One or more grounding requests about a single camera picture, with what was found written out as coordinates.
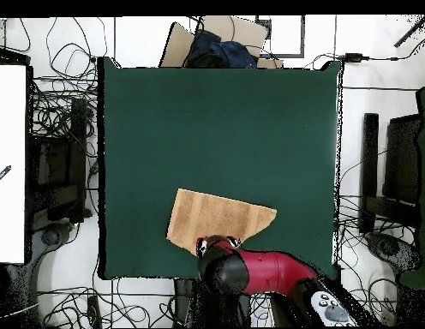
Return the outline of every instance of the white floor tile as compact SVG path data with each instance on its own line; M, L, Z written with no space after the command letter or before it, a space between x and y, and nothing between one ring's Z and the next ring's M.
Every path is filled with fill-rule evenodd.
M99 227L95 214L80 226L75 241L49 253L40 265L38 290L92 287L93 269L97 262ZM69 240L75 237L71 231Z
M260 15L261 20L269 19ZM272 20L271 39L264 44L265 51L272 54L300 54L301 52L301 16L270 15Z
M50 58L46 46L47 34L54 24L55 18L23 18L22 20L31 40L30 50L24 54L31 57L34 77L56 75L50 67ZM113 18L101 18L105 24L107 52L101 22L96 17L76 18L76 20L85 32L91 54L100 57L106 53L108 57L111 57L113 54ZM76 43L88 52L86 40L73 18L57 18L56 25L48 36L48 46L54 68L64 72L73 53L79 50L75 45L67 45L69 43ZM56 53L65 45L67 46L53 60ZM28 46L27 36L18 18L7 20L7 46L22 50L25 50ZM76 51L66 73L70 75L80 74L86 66L87 57L80 51Z
M425 38L412 35L400 47L394 44L412 27L406 15L338 15L337 53L362 53L372 58L407 57ZM344 84L352 87L425 86L425 45L409 59L346 64Z
M127 314L131 320L136 320L130 322L125 316L116 312L113 313L113 328L146 328L149 324L153 324L153 328L170 328L173 325L173 322L167 318L163 317L163 314L159 310L159 304L164 312L167 311L166 305L168 304L169 297L160 297L160 296L114 296L113 302L121 309L121 311L126 314L126 310L123 308L124 305L127 307ZM106 318L111 317L111 305L106 302L99 301L101 316ZM136 306L143 307L147 312L141 308L133 308Z
M123 68L158 67L171 24L189 29L185 16L124 16L117 18L115 59Z
M305 40L304 58L284 59L285 68L302 68L312 63L320 54L333 53L334 50L334 15L306 15L305 16ZM327 61L329 57L323 57L314 63L316 69Z

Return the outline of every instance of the black cable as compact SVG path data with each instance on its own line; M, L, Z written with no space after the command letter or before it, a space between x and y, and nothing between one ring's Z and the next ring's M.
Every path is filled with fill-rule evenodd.
M171 316L171 317L169 317L168 315L167 315L167 313L169 313L170 312L170 310L169 310L169 307L171 306L171 304L173 303L173 301L176 299L176 296L172 296L171 298L170 298L170 300L169 300L169 302L168 302L168 304L164 304L164 303L160 303L159 304L159 310L161 311L161 313L162 313L162 315L160 315L153 323L151 323L150 324L150 326L149 326L149 328L152 328L156 323L158 323L161 319L163 319L164 317L165 318L168 318L169 320L172 320L172 321L175 321L176 323L179 323L179 324L182 324L182 325L184 325L184 323L182 323L181 321L179 321L179 320L176 320L176 317L175 317L175 319L173 319L173 317ZM164 312L163 310L162 310L162 306L163 305L166 305L166 307L167 307L167 310Z
M306 64L304 67L302 67L302 69L306 69L310 64L312 64L312 68L314 69L314 62L316 62L319 58L322 58L322 57L332 58L333 60L339 60L340 59L339 57L336 57L332 53L320 54L319 56L316 56L312 62L310 62L309 64Z
M98 163L98 160L95 161L95 163L93 164L93 166L91 166L91 161L89 160L89 158L87 158L87 162L89 163L89 175L87 177L87 191L89 192L89 197L91 198L91 203L93 205L93 209L95 210L95 212L97 213L97 216L99 215L99 210L97 209L97 207L94 205L93 203L93 195L92 195L92 191L89 188L90 182L91 182L91 177L95 174L97 174L97 172L93 173L93 167Z
M269 51L272 53L272 18L270 15L268 15L269 20L271 21L271 34L270 34L270 41L269 41Z
M23 29L24 29L25 35L27 36L27 40L28 40L28 47L27 47L25 50L12 48L12 47L7 46L7 45L5 44L5 41L4 41L4 45L0 45L0 47L3 47L5 50L8 50L8 51L20 51L20 52L22 52L22 53L25 53L26 51L29 51L29 50L30 50L30 48L31 48L31 40L30 40L30 36L28 35L27 28L25 27L25 24L24 24L24 22L22 21L22 18L19 18L19 20L21 21L21 24L22 24L22 27L23 27ZM5 29L4 29L4 39L6 39L6 38L7 38L7 30L6 30L6 29L7 29L7 27L5 26Z
M257 48L257 49L260 49L260 50L262 50L262 51L265 51L267 54L269 54L269 55L272 57L272 59L274 59L274 60L276 60L276 61L280 61L280 59L279 59L279 58L277 58L277 56L275 56L274 54L272 54L270 51L266 51L263 47L260 47L260 46L258 46L258 45L244 45L244 47L246 47L246 48L251 47L251 48Z
M58 75L61 75L63 77L71 77L71 78L82 78L83 75L88 71L89 66L91 65L91 60L92 60L92 54L91 54L91 48L89 47L89 44L87 43L87 36L85 34L85 32L83 31L83 28L81 27L80 23L73 17L73 20L75 22L75 24L77 24L78 28L81 30L81 33L83 34L83 38L85 40L86 46L87 46L87 51L85 51L80 45L76 44L76 43L67 43L66 45L64 45L60 51L58 51L56 53L56 55L51 59L51 52L50 52L50 47L48 46L48 38L49 35L53 29L53 27L56 25L57 23L57 18L54 20L54 23L51 26L50 31L47 33L46 35L46 39L45 39L45 43L46 43L46 48L48 50L48 57L50 59L50 67L51 69L56 72ZM68 48L69 46L74 46L76 48L78 48L79 50L81 50L83 53L85 53L88 56L88 61L87 61L87 66L85 68L85 70L83 71L83 73L81 73L80 75L68 75L64 72L61 72L60 70L56 69L54 67L54 62L56 61L57 57L59 56L59 54L66 48Z
M397 286L397 284L394 282L394 281L392 281L391 279L389 279L389 278L377 278L375 281L373 281L370 285L369 285L369 287L368 287L368 300L371 302L371 290L372 290L372 288L373 288L373 286L375 285L375 284L377 284L377 283L379 283L380 281L387 281L388 283L391 283L391 284L393 284L396 288L398 288L398 286ZM376 318L376 316L375 316L375 311L374 311L374 306L372 306L372 303L370 303L369 304L369 307L370 307L370 309L371 309L371 314ZM395 309L393 308L393 306L391 305L391 310L390 310L390 312L391 313L395 313Z
M117 280L117 295L118 295L118 297L119 297L119 299L121 300L121 304L123 305L123 307L124 307L124 313L126 314L126 315L129 315L129 312L131 311L131 310L133 310L133 309L135 309L135 308L139 308L139 309L141 309L142 310L142 312L144 313L144 318L142 318L141 320L134 320L133 318L130 318L132 321L134 321L135 323L141 323L142 321L144 321L147 317L148 317L148 322L149 322L149 324L150 324L150 314L147 312L147 310L145 309L145 308L143 308L142 306L140 306L140 305L135 305L135 306L133 306L130 310L129 310L129 312L127 311L127 306L126 306L126 304L124 303L124 300L123 300L123 298L121 297L121 295L120 295L120 291L119 291L119 284L120 284L120 281L121 281L121 278L119 278L118 280Z
M63 289L55 289L55 290L38 290L37 294L38 296L43 295L80 295L80 293L73 292L74 289L88 289L86 286L75 286L74 288L63 288ZM101 296L110 296L109 293L99 293ZM119 293L122 296L164 296L164 297L172 297L174 294L154 294L154 293Z
M103 21L102 21L99 17L97 17L97 19L99 20L99 22L100 22L100 23L101 23L101 25L103 26L103 35L105 36L105 54L103 54L103 56L102 56L102 57L105 57L105 56L106 56L106 54L107 54L106 27L105 27L105 24L103 23Z
M199 25L201 26L201 32L200 33L197 33L197 29L196 29L196 34L195 34L195 37L193 38L193 41L191 42L191 46L189 47L189 52L188 52L187 56L185 57L185 59L183 60L183 63L182 63L182 66L183 67L185 67L186 62L189 59L189 56L191 55L191 52L193 51L193 48L195 46L195 41L197 40L197 38L199 38L202 35L203 31L205 30L203 21L201 20L201 17L200 16L199 16L199 19L198 20L195 19L195 18L193 18L193 17L190 17L190 16L187 16L187 17L188 18L191 18L191 19L193 19L195 21L197 21L198 26Z
M236 23L234 22L234 19L232 19L232 15L230 15L230 21L232 22L232 37L230 37L230 42L234 40L234 37L236 36Z
M111 280L111 328L113 327L113 280Z
M399 87L350 87L342 86L344 90L377 90L377 91L418 91L418 88L399 88Z
M119 308L114 302L111 302L111 301L108 301L108 300L106 300L106 299L104 299L103 298L103 296L101 296L94 288L86 288L86 287L83 287L83 288L81 288L81 289L84 289L81 293L78 293L78 294L68 294L67 296L66 296L66 298L65 299L63 299L63 301L62 302L60 302L58 305L56 305L56 307L54 307L53 308L53 310L49 313L49 314L47 314L46 315L46 317L44 317L44 320L43 320L43 326L46 326L47 325L47 323L49 322L49 320L51 319L51 317L52 317L52 315L54 315L54 314L57 314L57 313L63 313L65 316L67 316L66 315L66 313L65 313L65 309L66 308L68 308L68 310L75 310L75 312L76 312L76 315L77 315L77 318L80 320L80 318L82 318L82 317L88 317L87 316L87 313L82 313L82 312L80 312L80 310L79 310L79 308L78 308L78 306L76 305L76 303L75 303L75 308L72 308L72 307L64 307L64 305L66 304L66 303L68 303L68 302L75 302L75 299L77 299L78 297L81 297L81 296L88 296L89 295L89 293L91 292L92 294L94 294L94 295L96 295L98 298L100 298L103 302L105 302L105 303L107 303L107 304L110 304L111 306L112 306L112 308L115 308L116 310L113 310L113 312L112 313L114 313L114 312L119 312L121 315L122 315L122 317L123 318L126 318L127 320L128 320L128 322L133 326L133 327L136 327L135 326L135 323L132 321L132 319L127 315L127 314L125 314L125 313L123 313L123 309L122 308Z
M340 182L339 182L339 184L341 184L341 183L342 183L342 180L344 179L345 174L346 174L346 173L348 173L351 169L356 168L358 165L360 165L361 163L363 163L364 161L366 161L366 160L368 160L368 159L370 159L370 158L375 158L375 157L377 157L377 156L379 156L379 155L381 155L381 154L383 154L383 153L386 153L386 152L387 152L387 149L386 149L386 150L384 150L383 152L377 153L377 154L375 154L375 155L371 155L371 156L369 156L369 157L365 158L364 160L361 160L359 163L354 164L353 166L351 166L351 167L350 167L349 169L347 169L347 170L346 170L346 172L342 175L342 177L340 178Z
M366 214L369 214L369 215L371 215L371 213L369 213L369 212L367 212L367 211L364 211L363 209L361 209L356 203L354 203L353 201L351 201L351 200L349 200L346 196L339 196L340 197L340 199L342 199L342 200L346 200L346 201L348 201L350 204L352 204L353 206L355 206L357 209L356 209L356 211L357 212L363 212L363 213L366 213ZM341 206L341 207L345 207L345 208L348 208L348 209L352 209L353 211L354 211L354 209L353 208L351 208L351 207L347 207L347 206ZM361 220L361 219L372 219L372 220L375 220L375 221L381 221L381 222L383 222L383 223L390 223L391 225L390 225L390 227L386 227L385 228L385 230L390 230L390 229L392 229L392 228L407 228L408 230L409 230L409 232L412 234L412 236L414 236L414 231L409 227L409 226L406 226L406 225L402 225L402 224L398 224L398 226L396 226L396 227L393 227L393 225L394 224L396 224L396 222L393 222L392 220L390 220L389 218L380 218L380 217L370 217L370 218L364 218L364 217L361 217L361 218L356 218L357 219L357 221L359 221L359 220Z
M260 295L261 295L261 294L256 294L256 295L255 295L254 300L253 300L253 303L254 303L254 309L249 310L249 315L254 314L254 313L256 312L256 310L257 310L257 309L259 309L259 308L261 307L261 305L263 305L263 304L264 304L264 302L266 301L266 299L267 299L267 295L264 295L264 298L262 298L261 303L258 303L258 306L255 308L255 304L256 304L256 302L257 302L258 298L260 298Z
M66 242L66 243L64 244L64 246L66 246L66 245L68 245L68 244L70 244L70 243L74 242L74 241L77 239L77 236L79 236L80 225L81 225L81 224L78 224L78 226L77 226L77 232L75 233L75 237L74 237L74 239L72 239L71 241Z
M418 49L418 47L425 42L425 38L421 40L415 48L412 50L412 52L407 57L390 57L390 58L369 58L370 61L400 61L403 59L408 59L413 56L414 52Z
M185 326L185 323L184 322L182 322L182 321L180 321L177 317L176 317L176 315L174 314L174 312L173 312L173 308L171 307L171 304L173 303L173 301L175 301L176 300L176 296L174 296L174 297L172 297L170 300L169 300L169 303L168 303L168 312L170 313L170 316L171 316L171 320L173 320L174 322L176 322L176 323L178 323L178 324L180 324L180 325L182 325L182 326Z

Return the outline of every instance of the green table surface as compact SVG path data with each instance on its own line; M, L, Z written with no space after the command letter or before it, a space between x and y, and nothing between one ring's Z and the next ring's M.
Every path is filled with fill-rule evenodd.
M178 188L277 209L247 249L334 277L340 63L303 69L117 69L104 59L104 278L196 278L166 240Z

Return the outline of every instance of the cardboard piece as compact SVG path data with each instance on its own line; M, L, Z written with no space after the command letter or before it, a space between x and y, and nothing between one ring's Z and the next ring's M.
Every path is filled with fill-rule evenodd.
M171 24L159 67L182 67L194 38L195 36L179 23Z
M262 25L230 15L206 15L202 17L202 21L204 29L218 35L222 42L231 40L234 34L232 40L245 45L252 56L260 56L267 36L267 29Z
M283 67L283 61L280 59L260 58L257 62L257 68L260 69L280 69Z
M264 206L178 189L166 238L195 256L197 238L224 235L244 242L276 215L276 210Z
M233 26L229 15L208 15L202 19L205 30L217 34L222 41L231 40ZM267 30L259 24L236 18L235 16L232 16L232 20L236 28L234 40L242 45L254 45L247 47L248 52L254 57L259 57L261 47L264 45L267 36ZM182 67L194 38L195 36L179 23L174 22L171 24L159 67ZM257 67L275 69L281 68L282 63L279 60L274 62L272 59L259 59Z

